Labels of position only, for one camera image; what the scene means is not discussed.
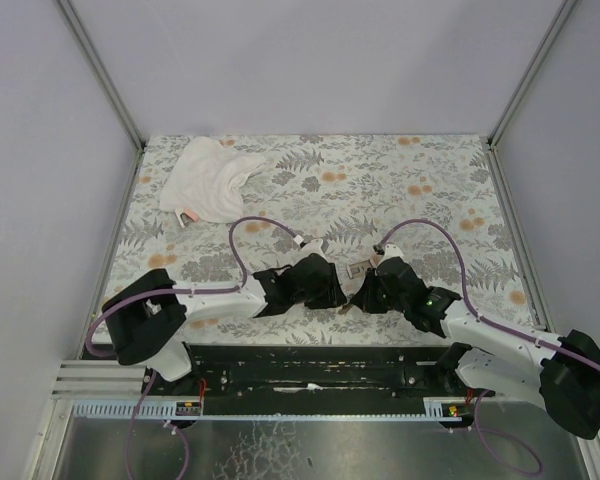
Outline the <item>beige brown stapler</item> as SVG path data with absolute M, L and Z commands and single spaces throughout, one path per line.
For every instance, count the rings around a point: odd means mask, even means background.
M 348 313 L 353 308 L 351 299 L 360 290 L 367 271 L 372 267 L 372 262 L 367 259 L 349 264 L 341 271 L 341 274 L 343 275 L 341 279 L 341 288 L 347 297 L 347 302 L 339 309 L 338 313 L 340 315 Z

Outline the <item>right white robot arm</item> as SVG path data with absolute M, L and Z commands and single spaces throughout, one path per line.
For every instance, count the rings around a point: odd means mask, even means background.
M 597 436 L 600 349 L 590 336 L 479 316 L 460 294 L 426 285 L 400 257 L 369 269 L 350 302 L 369 314 L 398 312 L 416 329 L 448 340 L 436 368 L 465 387 L 532 404 L 579 438 Z

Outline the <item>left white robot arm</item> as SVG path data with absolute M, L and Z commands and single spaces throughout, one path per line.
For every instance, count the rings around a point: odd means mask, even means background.
M 294 265 L 249 274 L 243 286 L 177 286 L 166 270 L 155 269 L 106 303 L 103 315 L 120 365 L 144 365 L 175 382 L 193 371 L 188 348 L 176 339 L 187 322 L 271 317 L 296 305 L 323 310 L 346 302 L 335 265 L 310 253 Z

